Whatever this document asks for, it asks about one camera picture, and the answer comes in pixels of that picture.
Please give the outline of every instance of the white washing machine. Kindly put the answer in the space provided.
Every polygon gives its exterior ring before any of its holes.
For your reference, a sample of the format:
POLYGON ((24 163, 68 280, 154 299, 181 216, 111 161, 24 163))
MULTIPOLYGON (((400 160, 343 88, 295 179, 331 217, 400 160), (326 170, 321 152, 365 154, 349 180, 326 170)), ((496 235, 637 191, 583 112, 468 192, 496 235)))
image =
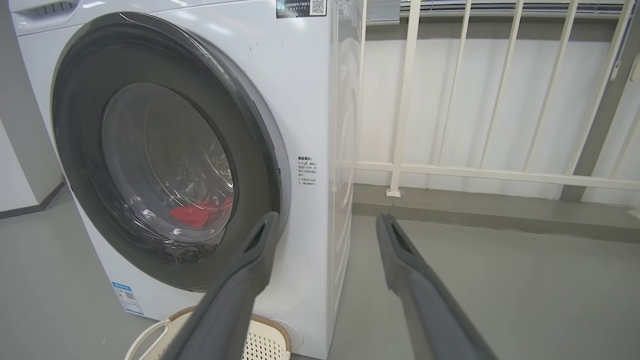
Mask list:
POLYGON ((38 105, 124 309, 196 304, 281 216, 254 313, 326 359, 348 262, 359 0, 10 1, 38 105))

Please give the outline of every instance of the laundry basket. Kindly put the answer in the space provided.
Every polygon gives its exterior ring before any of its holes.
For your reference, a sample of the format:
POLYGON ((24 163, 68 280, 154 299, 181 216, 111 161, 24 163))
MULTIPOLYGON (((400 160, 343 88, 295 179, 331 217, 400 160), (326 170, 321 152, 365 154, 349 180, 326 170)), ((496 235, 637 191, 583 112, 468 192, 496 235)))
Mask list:
MULTIPOLYGON (((180 310, 168 319, 151 325, 133 342, 125 360, 134 360, 133 355, 152 332, 164 327, 164 331, 136 360, 159 360, 173 338, 191 316, 195 306, 180 310)), ((249 331, 244 343, 242 360, 289 360, 291 339, 287 331, 277 322, 258 315, 251 316, 249 331)))

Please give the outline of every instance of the washing machine door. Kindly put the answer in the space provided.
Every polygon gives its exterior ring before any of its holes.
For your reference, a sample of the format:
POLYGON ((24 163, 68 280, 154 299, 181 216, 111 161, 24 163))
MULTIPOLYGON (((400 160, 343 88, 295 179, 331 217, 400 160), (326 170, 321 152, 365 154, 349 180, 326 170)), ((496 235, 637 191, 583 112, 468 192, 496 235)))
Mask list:
POLYGON ((273 116, 234 69, 170 23, 114 13, 79 31, 54 81, 56 146, 83 210, 124 258, 185 290, 206 290, 261 216, 288 206, 273 116))

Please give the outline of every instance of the dark gray baseboard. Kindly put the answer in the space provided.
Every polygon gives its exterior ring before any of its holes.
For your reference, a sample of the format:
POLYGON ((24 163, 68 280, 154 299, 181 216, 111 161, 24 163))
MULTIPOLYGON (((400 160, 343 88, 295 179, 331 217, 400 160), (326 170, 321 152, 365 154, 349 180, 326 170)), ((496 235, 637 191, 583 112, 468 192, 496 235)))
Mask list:
POLYGON ((401 188, 401 197, 392 198, 386 189, 356 184, 353 214, 640 243, 640 219, 625 206, 416 188, 401 188))
POLYGON ((60 190, 62 190, 64 185, 65 183, 60 183, 58 186, 56 186, 56 188, 53 189, 53 191, 49 193, 49 195, 47 195, 47 197, 44 198, 44 200, 38 205, 27 206, 26 208, 0 211, 0 220, 4 218, 19 217, 20 215, 27 215, 27 214, 38 213, 40 211, 43 211, 44 209, 47 208, 49 203, 51 203, 53 198, 56 197, 56 195, 60 192, 60 190))

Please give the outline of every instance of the red cloth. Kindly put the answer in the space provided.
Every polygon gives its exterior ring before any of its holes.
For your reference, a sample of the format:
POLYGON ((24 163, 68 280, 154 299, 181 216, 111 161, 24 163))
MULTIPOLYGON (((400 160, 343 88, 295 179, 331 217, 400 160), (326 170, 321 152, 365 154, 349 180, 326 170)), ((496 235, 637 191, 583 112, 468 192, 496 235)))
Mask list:
POLYGON ((172 209, 169 214, 184 225, 190 226, 194 229, 202 229, 204 224, 209 221, 213 221, 221 210, 230 207, 233 204, 233 201, 234 198, 227 197, 222 206, 209 208, 211 207, 211 200, 207 200, 200 206, 187 205, 172 209))

